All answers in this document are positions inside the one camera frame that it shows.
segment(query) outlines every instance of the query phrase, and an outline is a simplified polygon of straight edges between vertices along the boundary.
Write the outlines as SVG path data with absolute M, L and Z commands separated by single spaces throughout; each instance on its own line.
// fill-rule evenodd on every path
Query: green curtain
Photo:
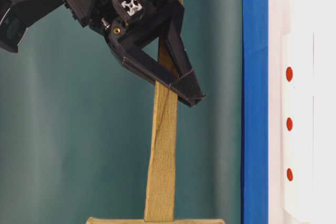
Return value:
M 185 0 L 207 98 L 179 106 L 177 218 L 240 223 L 242 0 Z M 156 55 L 157 45 L 147 48 Z M 64 7 L 0 51 L 0 223 L 142 218 L 154 87 Z

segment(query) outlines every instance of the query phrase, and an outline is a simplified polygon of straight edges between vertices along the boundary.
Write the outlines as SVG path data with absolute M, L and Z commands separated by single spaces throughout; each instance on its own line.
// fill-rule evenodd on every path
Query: red dot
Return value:
M 287 129 L 289 131 L 291 131 L 293 129 L 293 121 L 292 121 L 292 119 L 291 118 L 287 118 L 286 124 L 287 124 Z
M 287 178 L 288 178 L 289 181 L 293 180 L 293 172 L 290 168 L 287 169 Z
M 293 70 L 291 67 L 288 67 L 286 70 L 286 78 L 287 81 L 291 81 L 293 79 Z

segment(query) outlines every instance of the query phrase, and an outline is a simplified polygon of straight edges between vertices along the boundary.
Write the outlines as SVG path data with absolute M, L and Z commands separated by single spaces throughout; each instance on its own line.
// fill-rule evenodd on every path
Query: wooden post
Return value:
M 170 72 L 176 73 L 162 36 L 159 40 L 158 62 Z M 144 220 L 147 222 L 174 220 L 177 104 L 177 94 L 156 82 L 152 148 L 144 214 Z

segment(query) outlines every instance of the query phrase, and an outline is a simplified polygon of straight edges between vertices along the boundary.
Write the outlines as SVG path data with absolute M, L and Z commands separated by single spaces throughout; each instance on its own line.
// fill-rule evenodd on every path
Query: wood grain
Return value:
M 176 73 L 162 36 L 159 41 L 158 62 L 170 72 Z M 174 220 L 177 105 L 177 94 L 156 82 L 144 213 L 144 220 L 147 222 Z
M 89 218 L 86 224 L 146 224 L 144 220 L 107 220 L 107 219 L 96 219 Z M 225 224 L 223 220 L 220 219 L 184 219 L 184 220 L 175 220 L 172 222 L 152 222 L 153 224 Z

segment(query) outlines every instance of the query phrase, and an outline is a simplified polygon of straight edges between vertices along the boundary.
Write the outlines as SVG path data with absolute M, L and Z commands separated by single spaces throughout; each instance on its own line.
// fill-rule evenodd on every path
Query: blue tape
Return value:
M 243 220 L 268 223 L 268 0 L 243 0 Z

